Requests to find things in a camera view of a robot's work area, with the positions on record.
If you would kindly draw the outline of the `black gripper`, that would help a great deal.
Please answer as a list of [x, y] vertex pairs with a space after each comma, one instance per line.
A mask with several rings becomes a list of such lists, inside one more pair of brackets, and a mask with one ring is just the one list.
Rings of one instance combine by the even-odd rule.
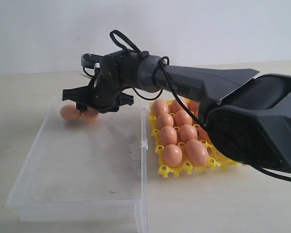
[[86, 112], [88, 107], [102, 114], [117, 112], [121, 106], [134, 104], [134, 96], [125, 94], [124, 89], [123, 86], [116, 87], [102, 82], [96, 86], [89, 83], [82, 87], [64, 89], [62, 100], [75, 102], [80, 112]]

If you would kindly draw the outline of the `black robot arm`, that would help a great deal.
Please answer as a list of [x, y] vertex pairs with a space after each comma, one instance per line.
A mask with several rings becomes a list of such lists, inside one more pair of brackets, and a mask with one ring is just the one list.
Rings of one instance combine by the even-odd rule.
[[227, 158], [291, 173], [291, 76], [163, 65], [148, 52], [121, 50], [95, 60], [99, 74], [86, 86], [64, 90], [63, 100], [106, 113], [133, 104], [123, 94], [127, 87], [175, 91], [199, 102], [198, 120]]

